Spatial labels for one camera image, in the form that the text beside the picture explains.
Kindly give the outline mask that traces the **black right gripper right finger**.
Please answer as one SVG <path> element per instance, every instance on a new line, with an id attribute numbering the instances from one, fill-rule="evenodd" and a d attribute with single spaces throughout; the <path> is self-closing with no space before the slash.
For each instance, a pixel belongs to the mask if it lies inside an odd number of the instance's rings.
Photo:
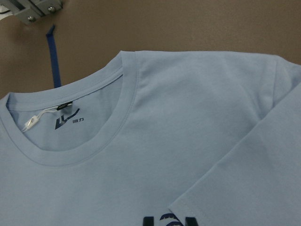
<path id="1" fill-rule="evenodd" d="M 199 226 L 199 214 L 188 210 L 179 210 L 177 218 L 184 226 Z"/>

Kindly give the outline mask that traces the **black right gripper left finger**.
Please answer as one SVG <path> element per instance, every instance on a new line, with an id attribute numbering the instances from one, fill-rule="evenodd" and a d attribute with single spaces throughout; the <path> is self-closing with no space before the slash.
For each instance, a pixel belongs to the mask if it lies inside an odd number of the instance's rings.
<path id="1" fill-rule="evenodd" d="M 162 226 L 163 220 L 160 220 L 163 215 L 162 211 L 149 213 L 143 217 L 143 226 Z"/>

